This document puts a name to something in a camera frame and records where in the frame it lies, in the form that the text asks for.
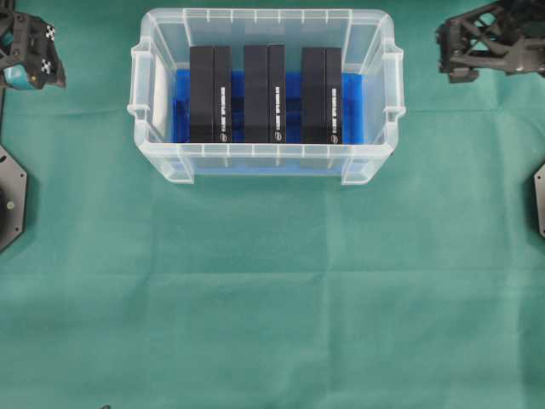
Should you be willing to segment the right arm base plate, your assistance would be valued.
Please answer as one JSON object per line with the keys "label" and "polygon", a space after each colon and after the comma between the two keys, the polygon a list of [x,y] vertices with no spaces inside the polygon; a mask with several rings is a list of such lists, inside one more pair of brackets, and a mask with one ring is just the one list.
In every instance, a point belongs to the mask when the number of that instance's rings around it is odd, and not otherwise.
{"label": "right arm base plate", "polygon": [[536,214],[540,236],[545,238],[545,164],[534,174]]}

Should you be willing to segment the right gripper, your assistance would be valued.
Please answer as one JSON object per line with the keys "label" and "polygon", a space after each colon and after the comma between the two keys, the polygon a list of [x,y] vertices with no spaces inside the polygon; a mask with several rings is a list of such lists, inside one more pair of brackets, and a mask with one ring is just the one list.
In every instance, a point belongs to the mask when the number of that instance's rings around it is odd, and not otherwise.
{"label": "right gripper", "polygon": [[543,1],[488,3],[447,18],[435,35],[450,84],[471,83],[480,69],[544,75]]}

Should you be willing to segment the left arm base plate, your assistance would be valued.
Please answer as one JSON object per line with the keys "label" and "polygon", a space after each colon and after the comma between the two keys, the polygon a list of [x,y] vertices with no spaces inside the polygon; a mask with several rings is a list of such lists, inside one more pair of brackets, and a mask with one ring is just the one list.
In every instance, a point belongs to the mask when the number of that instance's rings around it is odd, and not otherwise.
{"label": "left arm base plate", "polygon": [[27,173],[1,147],[1,251],[11,245],[25,228]]}

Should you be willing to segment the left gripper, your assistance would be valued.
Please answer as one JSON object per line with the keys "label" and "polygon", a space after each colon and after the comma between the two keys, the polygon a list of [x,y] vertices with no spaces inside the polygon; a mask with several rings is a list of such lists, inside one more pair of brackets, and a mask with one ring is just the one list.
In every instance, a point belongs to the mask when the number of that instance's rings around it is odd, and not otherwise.
{"label": "left gripper", "polygon": [[8,32],[9,53],[1,58],[4,89],[66,87],[66,75],[55,48],[55,27],[41,18],[3,10],[1,30]]}

